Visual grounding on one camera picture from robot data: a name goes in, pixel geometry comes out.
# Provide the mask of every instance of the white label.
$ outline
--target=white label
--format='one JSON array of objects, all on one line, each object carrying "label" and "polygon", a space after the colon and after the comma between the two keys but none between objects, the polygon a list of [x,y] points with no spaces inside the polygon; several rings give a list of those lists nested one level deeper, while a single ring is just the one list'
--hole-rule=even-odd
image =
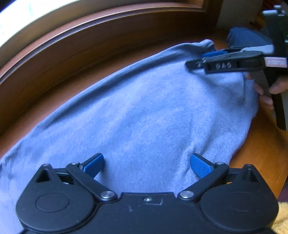
[{"label": "white label", "polygon": [[266,67],[283,67],[287,68],[287,59],[281,57],[265,57]]}]

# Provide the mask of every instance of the fluffy yellow blanket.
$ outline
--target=fluffy yellow blanket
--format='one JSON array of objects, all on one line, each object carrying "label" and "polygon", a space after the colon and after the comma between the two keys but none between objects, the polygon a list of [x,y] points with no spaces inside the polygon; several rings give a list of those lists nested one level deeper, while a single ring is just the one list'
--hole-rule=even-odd
[{"label": "fluffy yellow blanket", "polygon": [[288,234],[288,202],[279,202],[279,213],[272,229],[277,234]]}]

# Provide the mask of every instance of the metal screw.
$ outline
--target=metal screw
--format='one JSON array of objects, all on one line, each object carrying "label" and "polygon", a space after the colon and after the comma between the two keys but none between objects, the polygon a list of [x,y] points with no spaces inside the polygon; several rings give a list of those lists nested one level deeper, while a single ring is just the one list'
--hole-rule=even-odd
[{"label": "metal screw", "polygon": [[105,199],[111,199],[115,196],[115,193],[112,191],[104,191],[101,193],[101,197]]},{"label": "metal screw", "polygon": [[152,201],[152,197],[145,197],[143,201]]},{"label": "metal screw", "polygon": [[188,190],[184,190],[184,191],[182,191],[182,192],[180,193],[180,196],[181,196],[182,198],[191,198],[191,197],[194,196],[194,193],[191,192],[191,191],[188,191]]}]

